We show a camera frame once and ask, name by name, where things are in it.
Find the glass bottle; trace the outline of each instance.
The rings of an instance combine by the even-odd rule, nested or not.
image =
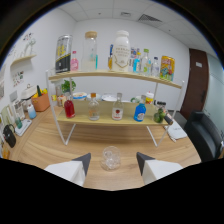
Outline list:
[[[134,59],[133,72],[139,73],[141,69],[141,61],[140,61],[141,53],[137,52],[137,58]]]
[[[145,95],[141,96],[141,100],[139,105],[136,107],[135,109],[135,115],[134,115],[134,119],[138,122],[143,121],[144,116],[145,116],[145,112],[146,112],[146,107],[145,107]]]
[[[159,77],[159,64],[157,57],[154,57],[154,62],[152,63],[152,76]]]
[[[66,96],[66,101],[64,103],[64,108],[65,108],[65,114],[67,118],[72,118],[75,116],[75,108],[74,104],[71,100],[71,96],[67,95]]]
[[[76,58],[76,51],[72,51],[72,60],[70,62],[70,70],[77,71],[79,68],[79,61]]]
[[[94,72],[97,67],[97,32],[85,33],[82,56],[82,71]]]
[[[123,117],[124,105],[121,102],[122,93],[117,93],[117,101],[114,102],[112,108],[112,118],[114,120],[121,120]]]
[[[96,121],[100,118],[99,103],[96,101],[96,93],[91,93],[91,101],[89,102],[89,119]]]
[[[144,49],[144,56],[141,58],[141,74],[144,76],[150,75],[150,69],[151,69],[151,60],[148,56],[149,49]]]

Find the box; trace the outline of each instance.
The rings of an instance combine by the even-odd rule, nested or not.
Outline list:
[[[35,111],[45,111],[50,106],[48,94],[44,94],[37,98],[31,98]]]

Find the black chair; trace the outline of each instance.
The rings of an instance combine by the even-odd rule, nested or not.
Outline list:
[[[215,124],[203,112],[193,111],[184,126],[201,161],[218,159],[222,152],[222,138]]]

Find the wooden shelf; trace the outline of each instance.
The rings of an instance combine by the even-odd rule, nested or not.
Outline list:
[[[26,56],[26,57],[18,58],[18,59],[16,59],[15,61],[12,62],[11,66],[14,65],[14,64],[17,64],[17,63],[19,63],[19,62],[21,62],[21,61],[25,61],[25,60],[28,60],[28,59],[30,59],[30,58],[33,58],[33,57],[35,57],[35,56],[36,56],[36,55],[33,54],[33,55],[30,55],[30,56]]]
[[[181,89],[181,86],[172,82],[163,80],[156,77],[146,77],[142,75],[137,75],[133,72],[113,72],[108,70],[97,70],[95,72],[82,72],[82,71],[76,71],[76,72],[63,72],[63,73],[56,73],[54,76],[50,76],[49,80],[56,81],[58,79],[62,78],[72,78],[72,77],[84,77],[84,76],[106,76],[106,77],[122,77],[122,78],[130,78],[130,79],[139,79],[139,80],[146,80],[156,83],[161,83],[164,85],[172,86],[178,89]]]
[[[73,124],[86,124],[86,125],[101,125],[101,126],[164,126],[168,125],[164,120],[163,123],[158,124],[152,120],[156,108],[152,104],[146,104],[146,113],[142,122],[134,120],[135,108],[138,103],[123,103],[124,113],[120,121],[112,119],[112,107],[114,102],[99,101],[100,105],[100,118],[97,121],[91,121],[88,118],[88,104],[90,101],[74,100],[75,117],[66,118],[65,110],[58,115],[57,121],[73,123]]]

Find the jar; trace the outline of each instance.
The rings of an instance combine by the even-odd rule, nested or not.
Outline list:
[[[117,37],[113,46],[112,70],[128,72],[130,59],[129,33],[124,30],[117,31]]]
[[[85,33],[83,43],[83,56],[81,61],[81,70],[93,72],[97,68],[97,32],[88,31]]]

